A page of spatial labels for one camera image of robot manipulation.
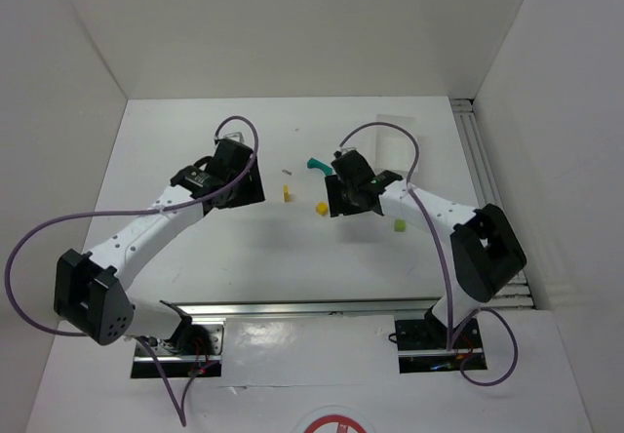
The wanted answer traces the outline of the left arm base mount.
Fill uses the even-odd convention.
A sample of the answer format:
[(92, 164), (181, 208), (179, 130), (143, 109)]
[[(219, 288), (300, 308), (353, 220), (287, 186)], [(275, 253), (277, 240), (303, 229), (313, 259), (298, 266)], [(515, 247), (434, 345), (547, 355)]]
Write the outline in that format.
[[(225, 333), (224, 320), (200, 319), (199, 326), (183, 348), (174, 348), (164, 340), (150, 337), (148, 347), (158, 358), (163, 373), (168, 378), (198, 377), (217, 378), (222, 372), (222, 348)], [(131, 378), (158, 378), (160, 373), (156, 363), (140, 342), (136, 342)]]

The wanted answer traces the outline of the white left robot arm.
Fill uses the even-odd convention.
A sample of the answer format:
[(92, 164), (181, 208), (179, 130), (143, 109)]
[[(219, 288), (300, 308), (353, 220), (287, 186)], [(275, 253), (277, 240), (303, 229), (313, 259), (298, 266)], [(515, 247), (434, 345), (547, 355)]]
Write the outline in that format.
[(161, 196), (140, 216), (105, 242), (58, 260), (54, 310), (106, 346), (122, 336), (155, 338), (175, 353), (208, 343), (206, 330), (179, 306), (132, 301), (127, 295), (139, 272), (185, 229), (214, 209), (233, 209), (264, 199), (253, 150), (231, 138), (178, 171)]

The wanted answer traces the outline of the white perforated plastic basket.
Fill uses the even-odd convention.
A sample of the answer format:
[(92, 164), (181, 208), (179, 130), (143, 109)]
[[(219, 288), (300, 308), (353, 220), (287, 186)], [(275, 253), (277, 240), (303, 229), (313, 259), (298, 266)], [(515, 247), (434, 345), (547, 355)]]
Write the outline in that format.
[[(385, 122), (403, 128), (416, 141), (417, 123), (414, 117), (378, 114), (376, 122)], [(414, 147), (408, 136), (393, 128), (377, 126), (375, 128), (375, 155), (372, 166), (377, 172), (392, 171), (403, 177), (409, 171), (414, 157)]]

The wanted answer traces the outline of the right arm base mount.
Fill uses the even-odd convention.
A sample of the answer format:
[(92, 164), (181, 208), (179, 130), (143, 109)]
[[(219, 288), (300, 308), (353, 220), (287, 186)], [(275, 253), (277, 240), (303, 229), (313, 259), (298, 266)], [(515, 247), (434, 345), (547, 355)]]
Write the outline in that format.
[(453, 344), (446, 349), (446, 332), (440, 339), (430, 334), (424, 319), (396, 320), (388, 336), (398, 350), (400, 374), (482, 371), (488, 367), (479, 324), (473, 318)]

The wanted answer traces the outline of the yellow cube block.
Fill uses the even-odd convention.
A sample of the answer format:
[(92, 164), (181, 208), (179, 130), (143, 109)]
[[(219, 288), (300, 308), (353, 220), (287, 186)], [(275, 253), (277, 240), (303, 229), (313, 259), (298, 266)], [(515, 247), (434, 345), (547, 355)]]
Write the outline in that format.
[(316, 206), (316, 212), (320, 215), (320, 216), (325, 216), (328, 212), (328, 205), (324, 202), (320, 202), (317, 204)]

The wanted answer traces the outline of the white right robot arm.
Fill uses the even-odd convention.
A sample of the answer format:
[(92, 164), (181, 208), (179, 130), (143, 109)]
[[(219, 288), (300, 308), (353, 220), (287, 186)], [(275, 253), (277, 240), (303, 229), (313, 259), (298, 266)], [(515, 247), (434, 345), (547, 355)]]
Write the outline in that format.
[(433, 337), (446, 349), (463, 321), (491, 301), (527, 265), (502, 209), (478, 209), (444, 199), (405, 177), (375, 173), (357, 150), (338, 151), (325, 178), (332, 217), (375, 213), (428, 231), (441, 263), (445, 294), (426, 313)]

